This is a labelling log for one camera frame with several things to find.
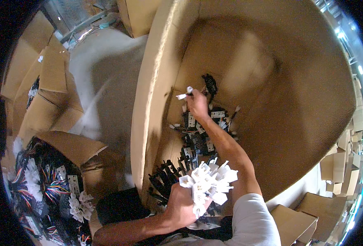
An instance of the white sleeve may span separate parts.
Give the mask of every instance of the white sleeve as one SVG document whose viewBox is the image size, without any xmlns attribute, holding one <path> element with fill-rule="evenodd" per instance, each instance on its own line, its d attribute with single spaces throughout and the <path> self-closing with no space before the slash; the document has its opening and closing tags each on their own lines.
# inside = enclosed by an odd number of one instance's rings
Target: white sleeve
<svg viewBox="0 0 363 246">
<path fill-rule="evenodd" d="M 233 237 L 224 244 L 281 246 L 280 235 L 263 197 L 250 193 L 240 197 L 233 206 Z"/>
</svg>

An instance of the white label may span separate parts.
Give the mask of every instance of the white label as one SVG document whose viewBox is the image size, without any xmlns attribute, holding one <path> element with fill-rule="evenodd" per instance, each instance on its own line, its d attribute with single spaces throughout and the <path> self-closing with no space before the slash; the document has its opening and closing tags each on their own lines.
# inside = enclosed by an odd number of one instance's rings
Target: white label
<svg viewBox="0 0 363 246">
<path fill-rule="evenodd" d="M 76 197 L 79 197 L 80 190 L 79 190 L 79 182 L 77 181 L 77 176 L 68 175 L 68 183 L 70 191 L 73 192 L 76 195 Z"/>
<path fill-rule="evenodd" d="M 66 169 L 65 169 L 65 166 L 62 165 L 59 168 L 57 168 L 56 170 L 57 170 L 57 173 L 60 176 L 61 180 L 65 180 L 65 178 L 66 178 Z"/>
<path fill-rule="evenodd" d="M 192 159 L 192 151 L 191 148 L 183 148 L 184 149 L 184 154 L 186 157 L 189 157 L 190 159 Z"/>
<path fill-rule="evenodd" d="M 205 130 L 201 127 L 201 125 L 198 122 L 196 123 L 196 129 L 198 130 L 199 134 L 205 132 Z"/>
<path fill-rule="evenodd" d="M 40 236 L 41 235 L 40 231 L 36 227 L 34 220 L 30 216 L 26 216 L 25 218 L 27 219 L 31 229 L 34 231 L 34 234 Z"/>
<path fill-rule="evenodd" d="M 207 145 L 207 151 L 208 152 L 214 151 L 214 145 L 213 145 L 213 142 L 211 140 L 207 141 L 206 145 Z"/>
<path fill-rule="evenodd" d="M 188 112 L 188 127 L 194 127 L 195 126 L 195 118 L 191 114 L 191 112 Z"/>
<path fill-rule="evenodd" d="M 225 111 L 211 112 L 211 118 L 223 118 L 225 117 Z"/>
</svg>

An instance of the fingers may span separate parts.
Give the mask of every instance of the fingers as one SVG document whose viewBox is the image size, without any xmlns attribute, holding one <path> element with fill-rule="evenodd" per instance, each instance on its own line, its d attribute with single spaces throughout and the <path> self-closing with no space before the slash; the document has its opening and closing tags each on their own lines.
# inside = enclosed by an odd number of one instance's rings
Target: fingers
<svg viewBox="0 0 363 246">
<path fill-rule="evenodd" d="M 201 94 L 201 92 L 200 92 L 200 91 L 198 91 L 197 89 L 193 89 L 193 90 L 192 90 L 192 94 L 193 94 L 194 96 L 198 96 L 199 94 Z"/>
<path fill-rule="evenodd" d="M 186 97 L 186 100 L 187 100 L 187 104 L 188 104 L 188 106 L 190 106 L 191 104 L 192 104 L 192 97 L 191 96 L 189 96 L 189 95 L 187 95 L 187 97 Z"/>
</svg>

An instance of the bundle of connectors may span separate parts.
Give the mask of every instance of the bundle of connectors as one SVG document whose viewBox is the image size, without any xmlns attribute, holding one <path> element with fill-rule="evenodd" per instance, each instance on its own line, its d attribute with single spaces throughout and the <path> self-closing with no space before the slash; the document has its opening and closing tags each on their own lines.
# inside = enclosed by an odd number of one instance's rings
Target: bundle of connectors
<svg viewBox="0 0 363 246">
<path fill-rule="evenodd" d="M 26 149 L 17 151 L 16 176 L 9 178 L 7 190 L 26 232 L 58 245 L 90 245 L 85 220 L 90 220 L 94 210 L 89 202 L 93 198 L 83 190 L 80 169 L 36 137 Z"/>
<path fill-rule="evenodd" d="M 179 182 L 183 187 L 192 188 L 193 212 L 197 219 L 206 212 L 207 216 L 214 216 L 217 206 L 224 204 L 227 200 L 225 193 L 233 188 L 229 186 L 229 183 L 237 180 L 237 171 L 230 169 L 227 165 L 228 161 L 221 167 L 216 165 L 216 161 L 217 157 L 208 161 L 208 164 L 202 161 L 189 176 L 186 175 L 187 170 L 184 169 L 180 160 L 180 167 L 177 169 L 170 160 L 167 160 L 161 167 L 157 167 L 153 175 L 149 174 L 149 180 L 153 185 L 149 189 L 149 194 L 159 200 L 158 205 L 166 206 L 172 185 Z M 213 199 L 213 202 L 206 211 L 204 204 L 209 198 Z"/>
<path fill-rule="evenodd" d="M 196 218 L 203 216 L 206 212 L 204 204 L 209 198 L 218 205 L 227 201 L 227 195 L 233 186 L 229 183 L 237 180 L 237 171 L 231 170 L 226 161 L 222 166 L 216 165 L 217 158 L 209 164 L 204 161 L 196 168 L 191 176 L 185 175 L 179 178 L 180 186 L 192 189 L 194 207 L 192 209 Z"/>
<path fill-rule="evenodd" d="M 203 93 L 210 94 L 210 101 L 208 106 L 208 114 L 213 119 L 213 121 L 218 124 L 224 131 L 228 132 L 235 140 L 237 138 L 237 132 L 230 130 L 230 124 L 235 118 L 240 107 L 237 106 L 234 113 L 229 116 L 226 109 L 222 107 L 213 107 L 211 104 L 214 96 L 217 94 L 218 88 L 216 81 L 213 76 L 206 74 L 202 75 L 205 80 L 206 86 L 202 89 Z M 185 98 L 187 95 L 192 95 L 192 87 L 187 87 L 187 93 L 178 95 L 179 100 Z M 205 129 L 195 120 L 191 112 L 187 110 L 187 106 L 183 106 L 183 119 L 184 127 L 180 124 L 169 125 L 171 129 L 183 133 L 184 147 L 181 151 L 181 157 L 184 159 L 185 165 L 190 165 L 191 168 L 195 169 L 198 166 L 198 156 L 210 156 L 215 157 L 216 154 L 215 146 L 210 140 Z"/>
</svg>

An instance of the cardboard flap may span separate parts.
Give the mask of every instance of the cardboard flap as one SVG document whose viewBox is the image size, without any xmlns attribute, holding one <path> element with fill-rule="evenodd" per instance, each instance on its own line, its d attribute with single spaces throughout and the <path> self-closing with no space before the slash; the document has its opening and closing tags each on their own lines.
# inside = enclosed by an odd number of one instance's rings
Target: cardboard flap
<svg viewBox="0 0 363 246">
<path fill-rule="evenodd" d="M 339 138 L 339 143 L 338 143 L 339 148 L 346 151 L 349 141 L 350 141 L 350 131 L 345 130 Z"/>
<path fill-rule="evenodd" d="M 59 150 L 79 168 L 107 147 L 102 142 L 63 131 L 48 131 L 36 136 Z"/>
<path fill-rule="evenodd" d="M 346 152 L 333 154 L 333 182 L 343 182 L 345 165 Z"/>
<path fill-rule="evenodd" d="M 39 89 L 67 93 L 64 59 L 59 52 L 47 46 L 40 70 Z"/>
<path fill-rule="evenodd" d="M 278 205 L 271 212 L 280 234 L 283 246 L 292 245 L 302 237 L 301 242 L 308 243 L 317 226 L 317 218 L 303 212 L 296 212 L 283 205 Z"/>
<path fill-rule="evenodd" d="M 38 76 L 40 75 L 40 71 L 41 71 L 41 67 L 42 67 L 42 63 L 38 62 L 38 58 L 40 56 L 43 56 L 45 53 L 45 50 L 43 50 L 37 57 L 37 59 L 35 59 L 34 63 L 31 65 L 30 69 L 28 70 L 28 72 L 26 73 L 23 81 L 20 84 L 20 87 L 16 93 L 16 96 L 14 98 L 14 100 L 16 101 L 20 96 L 25 95 L 28 97 L 28 91 L 31 89 L 32 85 L 34 84 L 34 82 L 36 81 L 36 79 L 38 78 Z"/>
</svg>

